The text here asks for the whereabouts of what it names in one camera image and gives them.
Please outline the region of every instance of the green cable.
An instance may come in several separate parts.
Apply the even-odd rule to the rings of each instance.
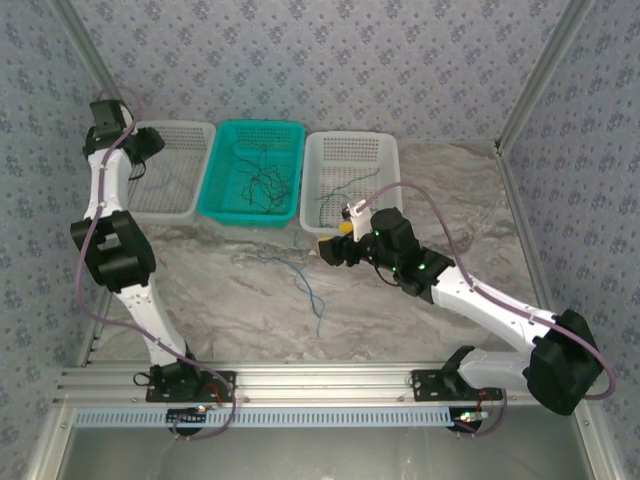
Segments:
[[[259,147],[260,155],[256,161],[242,158],[234,152],[233,147],[241,142]],[[271,214],[275,209],[284,205],[286,198],[291,194],[291,188],[288,184],[290,179],[293,177],[293,172],[290,175],[290,179],[286,181],[283,180],[278,166],[268,164],[269,149],[266,146],[251,141],[238,140],[230,145],[229,153],[235,157],[235,161],[231,164],[231,168],[236,168],[238,173],[250,177],[248,185],[240,193],[240,198],[248,202],[250,206],[258,206],[263,210],[262,213],[266,215]],[[264,167],[260,165],[263,157],[265,163]],[[249,170],[240,169],[238,167],[240,163],[248,165]],[[256,197],[259,196],[258,193],[260,191],[263,196],[269,200],[268,206],[263,205],[256,199]]]
[[[325,205],[329,202],[329,200],[331,200],[333,197],[337,197],[340,196],[342,198],[345,198],[347,201],[350,201],[351,199],[345,195],[344,193],[336,193],[338,190],[342,190],[344,188],[347,188],[349,185],[351,185],[352,183],[355,182],[359,182],[360,180],[364,180],[366,178],[371,178],[371,177],[375,177],[378,173],[380,172],[380,168],[377,168],[375,172],[370,173],[368,175],[365,175],[363,177],[358,177],[358,178],[354,178],[352,180],[349,181],[349,183],[345,184],[345,185],[341,185],[339,187],[334,188],[333,190],[331,190],[331,193],[328,193],[326,195],[321,195],[318,198],[316,198],[315,200],[322,200],[324,199],[324,202],[322,203],[322,205],[320,206],[320,213],[318,214],[318,223],[320,224],[320,228],[333,228],[333,225],[328,225],[326,223],[322,223],[322,212],[324,211],[324,207]]]

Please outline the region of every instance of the enclosure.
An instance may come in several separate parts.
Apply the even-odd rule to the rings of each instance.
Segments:
[[[640,474],[635,2],[35,0],[0,8],[0,477],[208,478],[215,465],[221,478],[485,478],[498,467],[514,478]],[[307,135],[392,135],[400,178],[433,196],[469,271],[531,305],[581,312],[614,366],[616,394],[564,418],[529,392],[510,391],[503,427],[483,439],[457,439],[436,420],[403,423],[408,412],[435,419],[449,406],[412,404],[408,372],[439,368],[465,345],[510,347],[466,317],[404,295],[369,265],[323,262],[321,235],[301,224],[328,226],[341,197],[303,222],[294,183],[276,210],[284,228],[229,226],[195,213],[197,196],[185,185],[207,182],[200,164],[174,171],[167,154],[156,167],[169,176],[154,176],[152,158],[149,175],[129,185],[131,209],[145,212],[136,218],[157,260],[160,297],[199,361],[237,372],[239,412],[264,415],[241,417],[208,442],[175,442],[163,422],[149,420],[166,405],[145,403],[132,382],[149,368],[142,337],[91,321],[74,295],[69,225],[89,199],[81,147],[99,91],[139,99],[136,114],[149,125],[201,122],[211,141],[228,120],[299,122]],[[211,147],[193,135],[185,151]],[[211,148],[237,157],[244,147],[260,161],[253,144],[239,143],[250,140],[231,135]],[[365,184],[384,185],[379,167],[356,167],[353,177],[365,180],[336,173],[338,183],[309,198],[347,185],[341,194],[361,198]],[[236,173],[232,186],[254,175]],[[212,211],[246,207],[244,193],[230,197],[213,180]],[[421,244],[451,255],[429,205],[410,190],[400,198]],[[167,208],[172,220],[158,216]],[[297,213],[288,220],[288,212]],[[132,321],[89,275],[81,290],[96,314]],[[400,417],[327,416],[295,428],[274,420],[335,408]]]

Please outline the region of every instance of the robotic arm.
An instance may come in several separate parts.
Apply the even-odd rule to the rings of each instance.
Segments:
[[[584,318],[567,310],[556,315],[519,302],[472,278],[470,287],[453,260],[421,247],[409,221],[396,208],[371,215],[358,212],[360,202],[343,213],[350,220],[347,234],[320,239],[320,256],[329,264],[351,267],[365,261],[374,268],[393,272],[403,292],[465,315],[511,344],[516,352],[485,352],[462,347],[437,375],[420,379],[414,375],[414,396],[425,394],[449,399],[468,399],[470,389],[489,387],[526,391],[545,407],[570,415],[602,371],[602,365],[583,347],[562,334],[531,321],[533,315],[555,323],[595,347]],[[477,292],[477,288],[520,311],[527,320],[501,308]],[[430,392],[421,389],[430,387]]]
[[[164,141],[153,128],[134,129],[105,164],[105,154],[130,128],[133,117],[117,100],[94,102],[91,111],[95,126],[89,129],[83,148],[91,167],[91,198],[84,219],[71,225],[71,236],[81,250],[92,221],[99,215],[84,259],[93,279],[122,302],[139,327],[177,354],[195,360],[158,295],[151,245],[127,210],[133,167],[160,152]],[[149,378],[147,401],[210,401],[212,393],[207,386],[213,385],[222,392],[219,400],[229,399],[227,388],[211,374],[176,359],[150,339],[144,340],[152,365],[149,374],[145,374]],[[226,380],[231,379],[230,375],[225,376],[228,372],[219,373]]]
[[[133,117],[117,100],[94,102],[91,110],[95,126],[89,130],[83,149],[91,166],[91,198],[84,219],[71,225],[71,236],[81,249],[91,231],[84,261],[93,279],[124,304],[139,327],[183,357],[176,359],[145,338],[152,364],[147,375],[147,401],[207,402],[216,396],[219,402],[230,401],[233,392],[227,387],[233,388],[234,372],[214,375],[196,367],[198,363],[158,296],[151,246],[127,211],[127,185],[133,166],[161,151],[164,142],[152,128],[134,129],[105,163],[111,145],[131,129]],[[372,215],[368,208],[358,211],[362,203],[345,212],[352,231],[319,241],[320,256],[327,263],[351,267],[365,261],[376,269],[389,270],[405,293],[467,316],[515,349],[484,352],[462,347],[440,371],[412,372],[415,400],[472,401],[479,399],[480,389],[528,389],[550,410],[571,414],[601,373],[602,365],[583,346],[531,320],[535,315],[561,326],[595,348],[584,318],[571,310],[556,315],[535,309],[474,278],[470,286],[466,272],[453,260],[420,246],[411,224],[397,209]],[[508,311],[479,290],[516,312],[531,312],[531,317],[527,320]],[[498,399],[500,390],[496,392],[494,398]]]

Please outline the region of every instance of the patterned wall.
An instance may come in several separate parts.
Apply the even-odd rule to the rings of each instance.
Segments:
[[[145,117],[495,138],[566,0],[74,0]]]
[[[68,232],[87,201],[93,84],[45,1],[4,0],[0,17],[0,478],[18,480],[86,331]]]
[[[558,307],[592,320],[640,478],[640,4],[598,1],[509,159]]]

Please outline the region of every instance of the gray marble tabletop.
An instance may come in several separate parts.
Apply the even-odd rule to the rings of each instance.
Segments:
[[[425,186],[440,206],[468,269],[481,280],[535,303],[520,240],[495,160],[468,148],[400,143],[403,179]],[[451,253],[437,219],[416,192],[402,192],[404,214],[422,244]],[[193,226],[146,226],[158,260],[162,299],[199,359],[425,360],[448,358],[461,345],[508,348],[472,321],[385,285],[369,265],[330,267],[315,237],[293,219],[287,228],[223,227],[199,217]],[[302,247],[294,247],[294,236]],[[318,319],[294,271],[298,266],[325,301]],[[114,300],[109,317],[126,319]],[[144,359],[136,333],[107,327],[94,359]]]

